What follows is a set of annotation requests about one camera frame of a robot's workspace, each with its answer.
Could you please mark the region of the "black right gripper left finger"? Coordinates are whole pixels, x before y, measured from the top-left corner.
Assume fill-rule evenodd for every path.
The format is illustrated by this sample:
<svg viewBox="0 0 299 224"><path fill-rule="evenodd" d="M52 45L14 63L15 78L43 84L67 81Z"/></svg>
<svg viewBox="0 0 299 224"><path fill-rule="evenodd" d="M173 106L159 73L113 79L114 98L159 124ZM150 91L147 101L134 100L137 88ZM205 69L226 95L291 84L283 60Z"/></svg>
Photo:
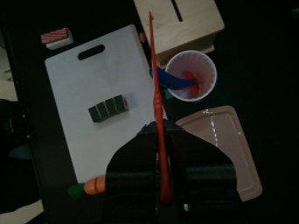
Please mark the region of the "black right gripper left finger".
<svg viewBox="0 0 299 224"><path fill-rule="evenodd" d="M102 224L157 224L157 126L147 124L114 154Z"/></svg>

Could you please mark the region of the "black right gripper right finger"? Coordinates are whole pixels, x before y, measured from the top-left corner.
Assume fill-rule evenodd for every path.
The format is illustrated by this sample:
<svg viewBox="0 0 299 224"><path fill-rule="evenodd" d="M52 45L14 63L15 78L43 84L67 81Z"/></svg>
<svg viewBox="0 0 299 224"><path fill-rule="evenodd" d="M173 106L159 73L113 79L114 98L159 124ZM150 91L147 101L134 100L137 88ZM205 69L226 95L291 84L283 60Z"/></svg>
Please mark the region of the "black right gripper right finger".
<svg viewBox="0 0 299 224"><path fill-rule="evenodd" d="M239 224L238 178L230 157L165 121L174 200L182 224Z"/></svg>

